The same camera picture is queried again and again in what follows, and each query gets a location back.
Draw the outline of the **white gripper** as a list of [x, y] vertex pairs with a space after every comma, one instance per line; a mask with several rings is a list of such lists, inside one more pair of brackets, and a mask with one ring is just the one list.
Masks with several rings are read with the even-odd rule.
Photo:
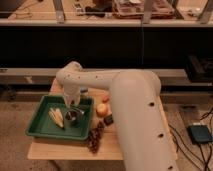
[[64, 88], [63, 98], [65, 105], [70, 107], [72, 104], [77, 106], [80, 103], [80, 89], [79, 88]]

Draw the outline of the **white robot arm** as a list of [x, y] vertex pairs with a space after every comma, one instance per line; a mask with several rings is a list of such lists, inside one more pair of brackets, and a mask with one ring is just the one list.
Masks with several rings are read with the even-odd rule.
[[57, 72], [56, 80], [63, 87], [67, 105], [78, 99], [82, 86], [109, 92], [126, 171], [179, 171], [160, 109], [161, 82], [154, 72], [86, 71], [73, 61]]

